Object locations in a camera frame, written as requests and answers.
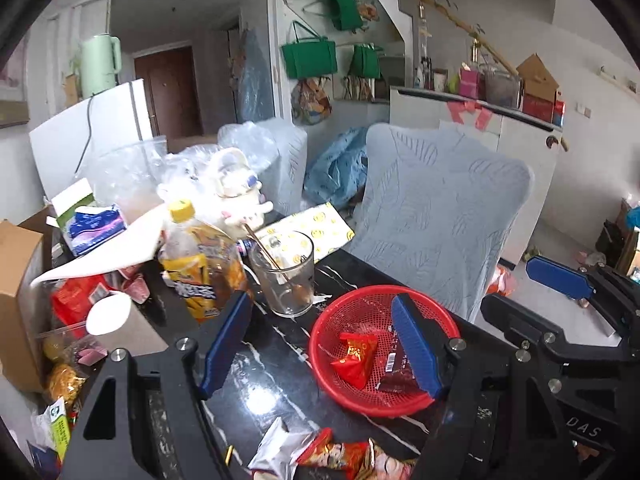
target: yellow smiley face box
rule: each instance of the yellow smiley face box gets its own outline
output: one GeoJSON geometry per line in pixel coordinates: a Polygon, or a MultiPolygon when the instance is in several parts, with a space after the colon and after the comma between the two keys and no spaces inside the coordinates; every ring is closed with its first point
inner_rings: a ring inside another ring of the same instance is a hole
{"type": "Polygon", "coordinates": [[[289,231],[300,231],[311,238],[314,243],[314,261],[316,263],[342,247],[355,235],[334,206],[328,202],[287,216],[279,222],[261,229],[256,234],[262,238],[289,231]]]}

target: mint green kettle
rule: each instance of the mint green kettle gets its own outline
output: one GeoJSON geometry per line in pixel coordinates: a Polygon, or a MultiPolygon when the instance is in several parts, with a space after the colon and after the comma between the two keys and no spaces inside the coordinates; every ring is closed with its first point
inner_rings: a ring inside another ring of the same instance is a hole
{"type": "Polygon", "coordinates": [[[87,99],[116,86],[116,74],[122,69],[120,40],[99,34],[85,41],[81,48],[80,85],[87,99]]]}

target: green bag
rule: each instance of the green bag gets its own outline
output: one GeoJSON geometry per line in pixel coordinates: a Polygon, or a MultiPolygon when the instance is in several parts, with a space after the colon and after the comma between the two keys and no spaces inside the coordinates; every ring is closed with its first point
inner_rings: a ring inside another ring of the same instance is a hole
{"type": "Polygon", "coordinates": [[[282,55],[290,79],[306,79],[338,72],[338,62],[335,59],[335,41],[329,41],[326,36],[319,36],[300,22],[293,22],[296,35],[295,43],[284,44],[282,55]],[[304,28],[312,38],[299,38],[296,25],[304,28]]]}
{"type": "Polygon", "coordinates": [[[380,78],[380,61],[378,60],[378,51],[380,47],[368,44],[360,44],[353,46],[353,58],[351,58],[351,67],[349,74],[367,79],[380,78]]]}
{"type": "Polygon", "coordinates": [[[362,17],[356,0],[324,0],[329,7],[331,21],[338,30],[356,30],[362,27],[362,17]]]}

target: glass cup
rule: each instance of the glass cup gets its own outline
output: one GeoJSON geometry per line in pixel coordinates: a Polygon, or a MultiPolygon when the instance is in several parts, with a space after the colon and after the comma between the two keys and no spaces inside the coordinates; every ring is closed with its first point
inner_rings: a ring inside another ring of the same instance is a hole
{"type": "Polygon", "coordinates": [[[249,250],[269,307],[278,316],[302,316],[313,305],[314,243],[298,231],[269,234],[260,241],[279,267],[274,267],[258,244],[249,250]]]}

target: brown door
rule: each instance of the brown door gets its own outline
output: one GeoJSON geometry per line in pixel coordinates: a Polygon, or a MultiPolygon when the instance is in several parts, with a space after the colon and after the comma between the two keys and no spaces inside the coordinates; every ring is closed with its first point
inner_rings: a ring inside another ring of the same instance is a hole
{"type": "Polygon", "coordinates": [[[136,76],[145,83],[154,135],[167,139],[202,135],[191,47],[138,57],[135,65],[136,76]]]}

